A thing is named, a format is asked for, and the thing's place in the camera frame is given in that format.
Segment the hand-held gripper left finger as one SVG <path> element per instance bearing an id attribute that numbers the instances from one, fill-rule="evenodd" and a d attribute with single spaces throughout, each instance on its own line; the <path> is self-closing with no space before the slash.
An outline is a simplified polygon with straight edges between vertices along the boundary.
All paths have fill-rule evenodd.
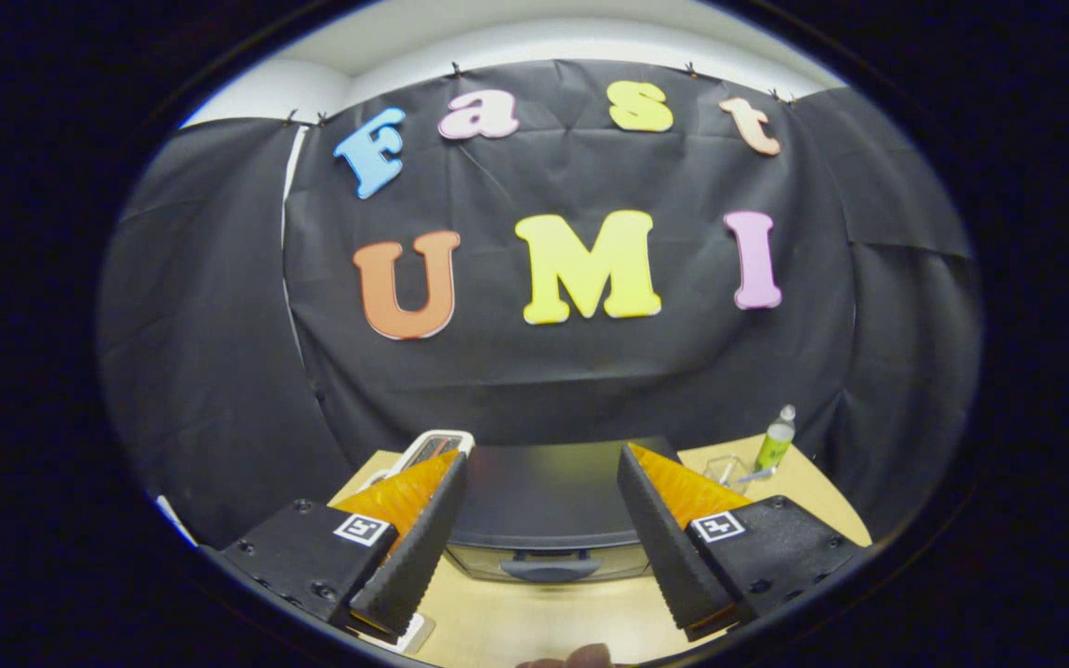
<path id="1" fill-rule="evenodd" d="M 467 472 L 467 454 L 449 451 L 338 504 L 294 500 L 217 554 L 217 562 L 292 611 L 398 641 L 440 562 Z"/>

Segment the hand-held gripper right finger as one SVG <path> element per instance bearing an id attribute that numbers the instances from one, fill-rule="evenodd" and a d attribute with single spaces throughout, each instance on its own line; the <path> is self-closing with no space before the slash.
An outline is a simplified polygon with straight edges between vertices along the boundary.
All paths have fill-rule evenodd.
<path id="1" fill-rule="evenodd" d="M 747 499 L 634 442 L 621 448 L 618 487 L 690 641 L 811 595 L 864 552 L 785 495 Z"/>

